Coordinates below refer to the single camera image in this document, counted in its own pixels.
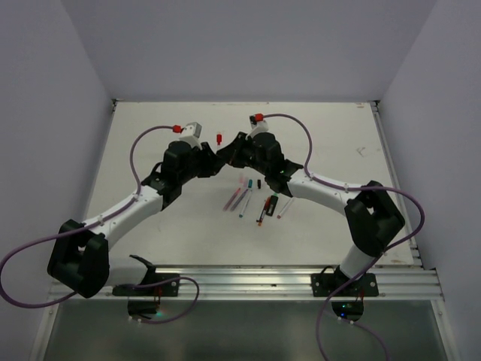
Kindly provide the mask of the pink white marker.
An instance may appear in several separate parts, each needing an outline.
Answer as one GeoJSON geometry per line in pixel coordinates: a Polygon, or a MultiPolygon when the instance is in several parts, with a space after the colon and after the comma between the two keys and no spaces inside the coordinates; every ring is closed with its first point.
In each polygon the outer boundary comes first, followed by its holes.
{"type": "Polygon", "coordinates": [[[288,209],[291,207],[292,203],[294,202],[294,199],[291,198],[281,209],[281,211],[279,212],[279,214],[277,215],[277,218],[278,219],[281,219],[284,214],[288,211],[288,209]]]}

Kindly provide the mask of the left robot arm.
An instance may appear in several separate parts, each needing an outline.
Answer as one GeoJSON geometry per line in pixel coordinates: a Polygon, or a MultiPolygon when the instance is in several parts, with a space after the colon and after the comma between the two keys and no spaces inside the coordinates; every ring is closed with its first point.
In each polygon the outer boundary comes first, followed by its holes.
{"type": "Polygon", "coordinates": [[[153,264],[135,255],[112,260],[110,251],[136,226],[173,203],[184,184],[197,177],[212,177],[224,165],[208,143],[198,147],[185,141],[170,143],[162,161],[131,196],[105,215],[62,224],[47,265],[48,275],[86,299],[105,286],[150,294],[161,280],[153,264]]]}

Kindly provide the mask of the orange clear pen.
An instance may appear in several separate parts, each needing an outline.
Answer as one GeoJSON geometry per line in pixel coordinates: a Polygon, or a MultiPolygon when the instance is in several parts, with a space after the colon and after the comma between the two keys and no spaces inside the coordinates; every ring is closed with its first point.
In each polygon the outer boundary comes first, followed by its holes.
{"type": "Polygon", "coordinates": [[[265,218],[265,214],[266,214],[266,212],[267,212],[267,209],[268,209],[268,206],[269,206],[269,203],[270,203],[270,196],[269,196],[268,198],[269,198],[269,200],[268,200],[267,207],[266,207],[266,209],[265,209],[265,211],[264,211],[264,213],[263,213],[263,215],[262,215],[261,221],[257,223],[258,226],[261,226],[261,225],[262,225],[262,222],[263,222],[263,220],[264,220],[264,218],[265,218]]]}

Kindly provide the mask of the green black highlighter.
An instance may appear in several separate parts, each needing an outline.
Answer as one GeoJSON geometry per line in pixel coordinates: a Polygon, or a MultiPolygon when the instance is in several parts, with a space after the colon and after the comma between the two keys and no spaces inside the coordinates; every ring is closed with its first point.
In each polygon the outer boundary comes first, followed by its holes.
{"type": "Polygon", "coordinates": [[[278,200],[279,200],[279,197],[276,193],[269,197],[268,206],[265,213],[266,216],[269,216],[269,217],[273,216],[278,200]]]}

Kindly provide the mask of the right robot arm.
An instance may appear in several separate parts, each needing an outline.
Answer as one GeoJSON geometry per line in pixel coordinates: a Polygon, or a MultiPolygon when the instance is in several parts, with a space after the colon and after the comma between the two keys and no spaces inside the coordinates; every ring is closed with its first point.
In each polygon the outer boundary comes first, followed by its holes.
{"type": "Polygon", "coordinates": [[[265,176],[276,193],[306,199],[346,217],[353,246],[334,270],[327,285],[344,295],[352,295],[362,285],[358,274],[383,252],[404,228],[405,219],[385,190],[345,192],[310,180],[304,167],[288,160],[280,143],[270,132],[254,137],[239,133],[216,155],[234,168],[252,168],[265,176]]]}

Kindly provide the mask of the pink clear pen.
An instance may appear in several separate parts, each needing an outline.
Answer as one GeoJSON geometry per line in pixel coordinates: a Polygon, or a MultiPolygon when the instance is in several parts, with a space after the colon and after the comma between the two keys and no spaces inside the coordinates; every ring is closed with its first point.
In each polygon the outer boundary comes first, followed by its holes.
{"type": "Polygon", "coordinates": [[[237,188],[233,194],[230,196],[224,207],[222,208],[223,211],[227,211],[229,207],[231,206],[232,202],[237,198],[238,194],[240,193],[241,188],[237,188]]]}

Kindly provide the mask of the red white marker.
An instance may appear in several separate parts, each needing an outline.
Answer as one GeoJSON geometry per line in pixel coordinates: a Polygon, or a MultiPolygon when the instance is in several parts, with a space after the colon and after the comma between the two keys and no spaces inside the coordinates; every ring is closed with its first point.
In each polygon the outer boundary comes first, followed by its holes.
{"type": "Polygon", "coordinates": [[[221,132],[216,134],[216,145],[219,147],[222,144],[223,136],[221,132]]]}

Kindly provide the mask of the teal white marker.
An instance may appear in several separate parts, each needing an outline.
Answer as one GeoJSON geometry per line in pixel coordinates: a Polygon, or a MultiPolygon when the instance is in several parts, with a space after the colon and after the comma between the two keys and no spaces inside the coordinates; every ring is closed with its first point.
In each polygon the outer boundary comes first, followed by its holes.
{"type": "Polygon", "coordinates": [[[243,217],[244,217],[245,212],[246,212],[246,209],[247,209],[248,204],[249,204],[249,202],[250,202],[250,199],[251,199],[251,197],[252,197],[252,194],[253,194],[253,190],[252,190],[252,189],[249,189],[249,190],[247,191],[247,194],[246,194],[246,197],[245,197],[245,202],[243,203],[242,208],[241,208],[241,210],[240,210],[240,213],[239,213],[239,215],[238,215],[239,218],[243,218],[243,217]]]}

